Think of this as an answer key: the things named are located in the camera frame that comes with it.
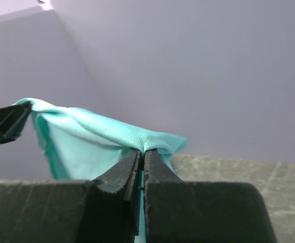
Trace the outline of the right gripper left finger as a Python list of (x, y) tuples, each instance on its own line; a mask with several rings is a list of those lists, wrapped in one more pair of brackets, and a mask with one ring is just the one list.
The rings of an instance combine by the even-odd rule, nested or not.
[(94, 180), (0, 180), (0, 242), (134, 242), (140, 152)]

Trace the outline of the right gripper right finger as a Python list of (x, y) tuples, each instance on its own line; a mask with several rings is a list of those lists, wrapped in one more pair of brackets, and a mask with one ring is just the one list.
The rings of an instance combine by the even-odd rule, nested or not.
[(157, 151), (144, 158), (147, 242), (276, 242), (264, 199), (249, 183), (186, 182)]

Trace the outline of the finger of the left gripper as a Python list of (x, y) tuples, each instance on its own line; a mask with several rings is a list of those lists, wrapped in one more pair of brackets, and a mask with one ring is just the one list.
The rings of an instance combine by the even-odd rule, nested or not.
[(21, 136), (31, 107), (30, 102), (24, 102), (0, 108), (0, 144), (15, 141)]

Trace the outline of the teal t shirt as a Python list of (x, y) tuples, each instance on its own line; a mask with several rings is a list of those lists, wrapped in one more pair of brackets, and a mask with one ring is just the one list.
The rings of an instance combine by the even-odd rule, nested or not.
[(140, 194), (138, 235), (134, 242), (146, 242), (144, 214), (144, 158), (155, 150), (174, 172), (171, 157), (184, 149), (185, 138), (153, 132), (82, 108), (67, 108), (25, 98), (38, 144), (57, 180), (94, 180), (116, 165), (130, 150), (140, 152)]

